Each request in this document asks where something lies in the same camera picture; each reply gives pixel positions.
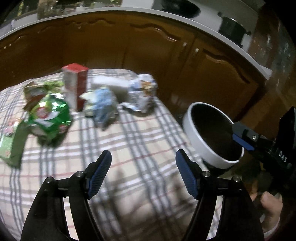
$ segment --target red box top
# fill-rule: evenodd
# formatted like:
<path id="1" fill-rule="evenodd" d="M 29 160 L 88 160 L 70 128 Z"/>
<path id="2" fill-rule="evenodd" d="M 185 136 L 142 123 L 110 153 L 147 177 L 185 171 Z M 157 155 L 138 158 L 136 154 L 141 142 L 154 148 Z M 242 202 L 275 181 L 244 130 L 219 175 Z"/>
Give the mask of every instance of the red box top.
<path id="1" fill-rule="evenodd" d="M 77 64 L 77 63 L 66 65 L 66 66 L 62 67 L 62 69 L 67 69 L 67 70 L 73 71 L 75 73 L 88 70 L 87 67 L 82 66 L 82 65 Z"/>

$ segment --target red and white box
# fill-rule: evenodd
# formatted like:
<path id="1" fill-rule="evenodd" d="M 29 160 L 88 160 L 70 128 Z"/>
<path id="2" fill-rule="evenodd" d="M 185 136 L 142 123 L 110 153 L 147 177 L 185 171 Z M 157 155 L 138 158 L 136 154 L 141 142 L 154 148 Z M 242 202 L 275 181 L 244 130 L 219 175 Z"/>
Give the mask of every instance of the red and white box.
<path id="1" fill-rule="evenodd" d="M 66 102 L 75 111 L 82 111 L 84 100 L 79 96 L 86 92 L 88 68 L 80 64 L 69 64 L 62 67 L 64 73 Z"/>

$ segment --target plaid tablecloth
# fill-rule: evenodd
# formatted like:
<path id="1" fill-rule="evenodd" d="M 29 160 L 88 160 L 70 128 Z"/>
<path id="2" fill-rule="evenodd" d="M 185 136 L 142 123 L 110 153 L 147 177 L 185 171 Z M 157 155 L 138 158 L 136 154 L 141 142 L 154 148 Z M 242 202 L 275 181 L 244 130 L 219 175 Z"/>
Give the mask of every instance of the plaid tablecloth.
<path id="1" fill-rule="evenodd" d="M 62 73 L 39 81 L 59 79 Z M 92 69 L 93 75 L 133 79 L 136 74 L 122 69 Z M 1 130 L 11 117 L 24 117 L 23 87 L 29 82 L 0 92 Z M 91 119 L 73 112 L 74 124 L 56 149 L 40 146 L 29 135 L 21 170 L 0 160 L 0 218 L 20 239 L 30 206 L 44 179 L 67 178 L 99 157 L 112 153 L 112 165 L 99 193 L 90 201 L 97 225 L 106 240 L 180 240 L 190 222 L 197 201 L 188 194 L 175 163 L 182 148 L 191 160 L 206 169 L 184 132 L 162 102 L 155 98 L 153 114 L 139 117 L 119 108 L 117 121 L 106 131 L 94 128 Z M 221 199 L 208 238 L 215 236 Z M 65 212 L 70 234 L 77 238 L 69 200 Z"/>

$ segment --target kitchen counter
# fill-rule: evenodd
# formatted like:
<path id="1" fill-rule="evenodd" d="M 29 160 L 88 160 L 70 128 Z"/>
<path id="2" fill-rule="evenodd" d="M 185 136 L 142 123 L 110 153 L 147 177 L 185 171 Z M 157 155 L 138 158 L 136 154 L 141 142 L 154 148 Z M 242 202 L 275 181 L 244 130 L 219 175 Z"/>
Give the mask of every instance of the kitchen counter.
<path id="1" fill-rule="evenodd" d="M 237 51 L 240 55 L 242 55 L 245 59 L 247 59 L 267 80 L 269 79 L 270 75 L 263 69 L 263 67 L 258 64 L 244 49 L 240 48 L 238 45 L 236 45 L 235 43 L 233 43 L 231 40 L 227 39 L 226 37 L 224 37 L 223 35 L 221 35 L 220 33 L 218 33 L 217 31 L 215 31 L 214 29 L 211 29 L 199 22 L 197 22 L 193 19 L 187 19 L 185 17 L 179 16 L 179 15 L 175 15 L 172 13 L 168 13 L 168 12 L 164 12 L 164 11 L 160 11 L 160 10 L 154 10 L 151 9 L 149 7 L 152 7 L 153 5 L 153 0 L 150 0 L 149 2 L 145 2 L 145 4 L 143 5 L 146 8 L 142 8 L 141 6 L 141 1 L 135 1 L 135 0 L 125 0 L 122 2 L 122 6 L 121 7 L 101 7 L 101 8 L 94 8 L 94 9 L 88 9 L 85 10 L 83 12 L 73 12 L 67 15 L 62 15 L 62 16 L 55 16 L 55 17 L 50 17 L 50 18 L 45 18 L 45 19 L 40 19 L 37 21 L 33 21 L 31 23 L 26 23 L 23 26 L 20 26 L 8 33 L 6 33 L 5 35 L 0 37 L 0 40 L 5 38 L 6 36 L 18 31 L 19 29 L 25 28 L 27 26 L 33 25 L 33 24 L 37 24 L 40 22 L 44 22 L 44 21 L 48 21 L 51 19 L 57 19 L 57 18 L 66 18 L 68 16 L 73 16 L 73 15 L 77 15 L 77 14 L 83 14 L 83 13 L 87 13 L 87 12 L 100 12 L 100 11 L 132 11 L 132 12 L 143 12 L 143 13 L 149 13 L 149 14 L 153 14 L 153 15 L 158 15 L 158 16 L 163 16 L 163 17 L 167 17 L 167 18 L 171 18 L 171 19 L 175 19 L 178 20 L 180 22 L 186 23 L 188 25 L 191 25 L 193 27 L 196 27 L 214 37 L 216 37 L 217 39 L 221 40 L 222 42 L 224 42 L 225 44 L 227 44 L 228 46 L 230 46 L 232 49 L 234 49 L 235 51 Z"/>

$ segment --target metal screw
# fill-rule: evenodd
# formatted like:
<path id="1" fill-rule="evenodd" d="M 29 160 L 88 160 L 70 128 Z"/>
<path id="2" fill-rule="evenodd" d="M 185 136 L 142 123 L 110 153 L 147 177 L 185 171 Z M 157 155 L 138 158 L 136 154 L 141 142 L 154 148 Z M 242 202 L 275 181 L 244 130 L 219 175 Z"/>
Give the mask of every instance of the metal screw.
<path id="1" fill-rule="evenodd" d="M 204 177 L 209 177 L 209 176 L 211 175 L 211 173 L 210 173 L 209 171 L 203 171 L 203 172 L 202 172 L 202 175 L 203 175 Z"/>
<path id="2" fill-rule="evenodd" d="M 238 177 L 238 176 L 234 176 L 232 179 L 237 183 L 239 183 L 241 181 L 240 177 Z"/>
<path id="3" fill-rule="evenodd" d="M 78 172 L 75 173 L 75 175 L 77 177 L 82 177 L 82 176 L 84 176 L 84 172 L 83 171 L 78 171 Z"/>
<path id="4" fill-rule="evenodd" d="M 54 180 L 53 177 L 48 177 L 48 178 L 45 179 L 45 181 L 46 181 L 47 183 L 51 183 L 53 180 Z"/>

